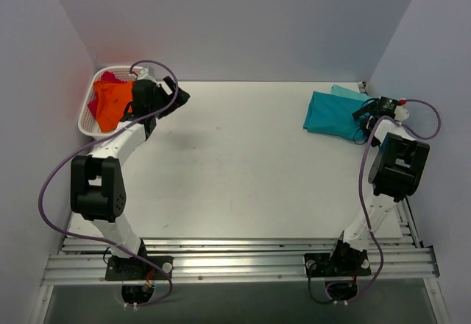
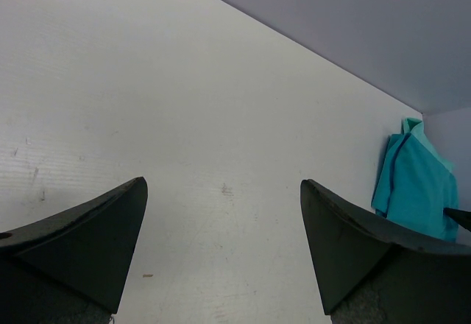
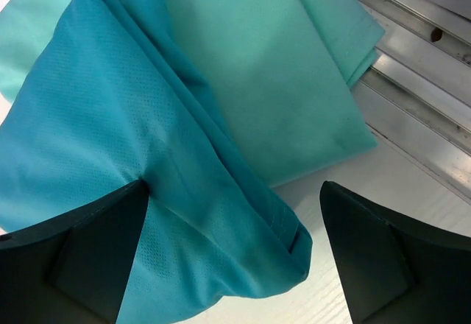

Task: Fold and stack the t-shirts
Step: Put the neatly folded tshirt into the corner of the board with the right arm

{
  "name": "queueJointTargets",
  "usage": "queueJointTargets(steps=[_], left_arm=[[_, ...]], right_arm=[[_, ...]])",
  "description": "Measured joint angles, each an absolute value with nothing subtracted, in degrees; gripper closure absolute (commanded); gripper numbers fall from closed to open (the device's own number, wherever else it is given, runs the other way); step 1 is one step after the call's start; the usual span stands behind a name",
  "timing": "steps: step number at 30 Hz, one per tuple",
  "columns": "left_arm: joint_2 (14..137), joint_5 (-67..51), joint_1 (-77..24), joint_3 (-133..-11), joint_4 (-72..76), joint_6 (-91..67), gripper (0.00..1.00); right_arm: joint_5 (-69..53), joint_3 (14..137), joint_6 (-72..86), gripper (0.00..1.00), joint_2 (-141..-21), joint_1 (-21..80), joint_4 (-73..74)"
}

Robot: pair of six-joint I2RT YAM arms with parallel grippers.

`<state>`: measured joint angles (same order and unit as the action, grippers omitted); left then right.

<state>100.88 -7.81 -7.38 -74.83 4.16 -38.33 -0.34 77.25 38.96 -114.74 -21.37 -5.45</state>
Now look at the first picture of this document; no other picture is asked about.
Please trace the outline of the teal t-shirt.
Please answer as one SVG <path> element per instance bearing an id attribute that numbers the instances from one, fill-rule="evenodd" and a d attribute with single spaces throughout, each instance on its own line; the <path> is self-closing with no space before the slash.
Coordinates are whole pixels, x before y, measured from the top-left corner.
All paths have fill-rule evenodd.
<path id="1" fill-rule="evenodd" d="M 314 91 L 308 104 L 303 128 L 309 133 L 333 135 L 357 144 L 365 142 L 360 123 L 352 113 L 362 101 Z"/>

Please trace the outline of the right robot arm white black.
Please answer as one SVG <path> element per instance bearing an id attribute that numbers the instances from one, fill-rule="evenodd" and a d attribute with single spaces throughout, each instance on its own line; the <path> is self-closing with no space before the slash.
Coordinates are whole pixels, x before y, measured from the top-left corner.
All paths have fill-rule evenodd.
<path id="1" fill-rule="evenodd" d="M 358 177 L 361 211 L 326 258 L 338 275 L 365 266 L 370 242 L 386 216 L 418 189 L 430 152 L 403 124 L 408 118 L 404 99 L 371 99 L 353 118 L 368 140 Z"/>

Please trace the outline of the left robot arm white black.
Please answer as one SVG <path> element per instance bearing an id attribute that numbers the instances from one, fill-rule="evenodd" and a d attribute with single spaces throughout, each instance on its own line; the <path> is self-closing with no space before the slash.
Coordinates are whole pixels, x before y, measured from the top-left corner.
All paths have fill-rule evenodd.
<path id="1" fill-rule="evenodd" d="M 98 82 L 96 119 L 103 138 L 87 155 L 71 160 L 71 210 L 89 221 L 110 245 L 122 271 L 140 279 L 149 269 L 146 248 L 128 221 L 122 167 L 149 139 L 161 119 L 190 98 L 177 81 L 157 82 L 148 74 L 126 83 Z"/>

